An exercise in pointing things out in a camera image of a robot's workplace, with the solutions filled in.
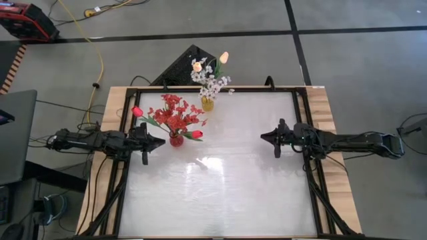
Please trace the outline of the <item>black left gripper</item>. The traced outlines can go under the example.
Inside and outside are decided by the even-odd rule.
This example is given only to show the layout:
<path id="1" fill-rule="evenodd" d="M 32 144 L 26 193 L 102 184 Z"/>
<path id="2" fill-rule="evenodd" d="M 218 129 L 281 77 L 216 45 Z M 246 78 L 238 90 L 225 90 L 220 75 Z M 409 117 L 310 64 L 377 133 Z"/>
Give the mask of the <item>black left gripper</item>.
<path id="1" fill-rule="evenodd" d="M 129 137 L 132 138 L 135 143 L 135 149 L 142 152 L 142 164 L 148 165 L 148 152 L 147 152 L 147 124 L 141 123 L 139 127 L 134 127 L 129 130 Z M 165 139 L 154 137 L 149 135 L 149 141 L 154 142 L 149 144 L 150 149 L 157 149 L 165 144 Z"/>

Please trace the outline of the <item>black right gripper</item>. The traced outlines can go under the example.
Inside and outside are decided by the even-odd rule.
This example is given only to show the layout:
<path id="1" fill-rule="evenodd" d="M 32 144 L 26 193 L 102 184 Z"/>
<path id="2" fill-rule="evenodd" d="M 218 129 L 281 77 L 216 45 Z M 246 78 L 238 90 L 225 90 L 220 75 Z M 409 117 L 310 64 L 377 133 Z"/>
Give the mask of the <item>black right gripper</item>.
<path id="1" fill-rule="evenodd" d="M 274 156 L 275 158 L 280 158 L 281 146 L 291 145 L 294 140 L 294 133 L 289 129 L 285 120 L 280 119 L 277 128 L 268 133 L 261 134 L 261 138 L 268 143 L 274 144 Z"/>

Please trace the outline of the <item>red artificial tulip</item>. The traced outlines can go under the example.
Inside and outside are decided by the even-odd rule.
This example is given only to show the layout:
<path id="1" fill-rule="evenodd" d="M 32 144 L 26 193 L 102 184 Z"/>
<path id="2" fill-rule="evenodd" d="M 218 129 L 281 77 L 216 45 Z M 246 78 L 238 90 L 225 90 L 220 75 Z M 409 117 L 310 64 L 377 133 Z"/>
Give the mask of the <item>red artificial tulip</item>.
<path id="1" fill-rule="evenodd" d="M 166 128 L 162 127 L 153 117 L 150 117 L 149 115 L 147 117 L 145 117 L 143 115 L 143 110 L 140 109 L 138 106 L 133 106 L 131 108 L 131 112 L 133 114 L 134 117 L 136 117 L 137 119 L 139 119 L 140 121 L 143 121 L 144 123 L 149 123 L 150 125 L 153 125 L 154 127 L 158 127 L 162 130 L 164 130 L 165 132 L 171 133 L 170 130 L 167 130 Z"/>
<path id="2" fill-rule="evenodd" d="M 193 141 L 202 141 L 203 132 L 200 130 L 181 132 L 181 135 Z"/>

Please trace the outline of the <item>peach artificial tulip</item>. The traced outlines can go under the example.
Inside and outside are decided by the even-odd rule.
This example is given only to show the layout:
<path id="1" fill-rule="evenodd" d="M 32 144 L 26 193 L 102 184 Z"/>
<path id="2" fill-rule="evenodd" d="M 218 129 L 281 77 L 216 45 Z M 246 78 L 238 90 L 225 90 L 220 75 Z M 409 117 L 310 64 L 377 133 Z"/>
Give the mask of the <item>peach artificial tulip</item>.
<path id="1" fill-rule="evenodd" d="M 195 62 L 193 64 L 193 73 L 191 75 L 192 81 L 199 83 L 203 86 L 207 85 L 206 78 L 207 71 L 202 67 L 200 62 Z"/>
<path id="2" fill-rule="evenodd" d="M 225 65 L 228 62 L 229 53 L 227 51 L 223 52 L 220 57 L 216 60 L 216 66 L 214 71 L 214 78 L 217 79 L 222 74 L 222 65 Z"/>

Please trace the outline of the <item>red glass vase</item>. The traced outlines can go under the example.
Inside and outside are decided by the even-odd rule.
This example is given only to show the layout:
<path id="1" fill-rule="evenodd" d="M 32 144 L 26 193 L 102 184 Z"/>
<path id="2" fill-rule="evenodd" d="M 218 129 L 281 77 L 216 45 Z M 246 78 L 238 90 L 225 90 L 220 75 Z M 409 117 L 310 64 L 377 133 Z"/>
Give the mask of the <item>red glass vase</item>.
<path id="1" fill-rule="evenodd" d="M 183 136 L 180 135 L 178 132 L 176 131 L 171 131 L 169 133 L 169 143 L 172 147 L 180 147 L 183 145 Z"/>

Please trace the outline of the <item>black perforated box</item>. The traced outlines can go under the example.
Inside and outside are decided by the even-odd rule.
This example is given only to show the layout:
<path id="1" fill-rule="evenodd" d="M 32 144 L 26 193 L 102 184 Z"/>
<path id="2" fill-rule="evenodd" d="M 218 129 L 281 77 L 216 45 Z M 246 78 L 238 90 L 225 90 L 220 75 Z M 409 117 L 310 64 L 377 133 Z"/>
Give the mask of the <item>black perforated box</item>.
<path id="1" fill-rule="evenodd" d="M 151 86 L 186 86 L 199 85 L 191 79 L 193 67 L 191 62 L 206 58 L 212 69 L 215 69 L 216 60 L 214 56 L 200 49 L 196 45 L 188 47 L 163 73 L 161 73 L 150 85 Z"/>

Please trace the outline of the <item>black desk base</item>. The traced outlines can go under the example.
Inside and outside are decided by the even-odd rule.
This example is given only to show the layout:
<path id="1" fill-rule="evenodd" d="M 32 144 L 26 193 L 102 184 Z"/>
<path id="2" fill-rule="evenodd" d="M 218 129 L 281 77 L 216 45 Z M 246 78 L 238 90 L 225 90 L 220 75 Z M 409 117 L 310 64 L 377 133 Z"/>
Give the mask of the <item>black desk base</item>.
<path id="1" fill-rule="evenodd" d="M 36 179 L 44 184 L 84 193 L 87 180 L 33 163 L 25 162 L 22 180 Z"/>

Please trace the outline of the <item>blue and black headset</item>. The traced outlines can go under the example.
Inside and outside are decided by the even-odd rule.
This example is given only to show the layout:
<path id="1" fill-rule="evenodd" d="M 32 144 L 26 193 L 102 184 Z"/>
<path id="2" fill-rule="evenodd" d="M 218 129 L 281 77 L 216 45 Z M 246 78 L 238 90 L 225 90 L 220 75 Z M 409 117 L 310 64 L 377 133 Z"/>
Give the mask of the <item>blue and black headset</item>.
<path id="1" fill-rule="evenodd" d="M 54 200 L 60 200 L 61 206 L 59 211 L 54 212 Z M 40 215 L 40 224 L 42 226 L 50 225 L 54 220 L 61 218 L 67 210 L 67 198 L 61 194 L 52 194 L 43 197 L 44 212 Z"/>

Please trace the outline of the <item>grey desk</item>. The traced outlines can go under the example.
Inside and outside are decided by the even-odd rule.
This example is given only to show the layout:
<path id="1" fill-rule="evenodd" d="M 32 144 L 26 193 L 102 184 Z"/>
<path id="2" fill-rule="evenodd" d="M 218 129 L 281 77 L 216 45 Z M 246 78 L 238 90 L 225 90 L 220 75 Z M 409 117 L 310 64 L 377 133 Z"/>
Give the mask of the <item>grey desk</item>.
<path id="1" fill-rule="evenodd" d="M 0 109 L 15 117 L 14 122 L 0 125 L 0 185 L 23 177 L 36 98 L 36 90 L 0 95 Z"/>

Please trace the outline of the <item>black orange striped mat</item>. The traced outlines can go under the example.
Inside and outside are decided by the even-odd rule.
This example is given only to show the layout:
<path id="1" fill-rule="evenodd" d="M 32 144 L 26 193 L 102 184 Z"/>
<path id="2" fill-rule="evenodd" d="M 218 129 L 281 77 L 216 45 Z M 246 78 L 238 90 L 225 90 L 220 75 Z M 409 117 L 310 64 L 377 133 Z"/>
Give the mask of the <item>black orange striped mat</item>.
<path id="1" fill-rule="evenodd" d="M 0 43 L 0 95 L 9 92 L 26 50 L 20 42 Z"/>

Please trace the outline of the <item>red and black case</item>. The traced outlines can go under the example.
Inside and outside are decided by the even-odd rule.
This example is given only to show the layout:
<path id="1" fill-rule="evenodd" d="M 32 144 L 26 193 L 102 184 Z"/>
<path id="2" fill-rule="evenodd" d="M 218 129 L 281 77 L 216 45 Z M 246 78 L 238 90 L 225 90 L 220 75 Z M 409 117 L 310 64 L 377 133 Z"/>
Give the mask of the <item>red and black case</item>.
<path id="1" fill-rule="evenodd" d="M 44 12 L 32 3 L 0 0 L 0 25 L 24 41 L 52 42 L 59 30 Z"/>

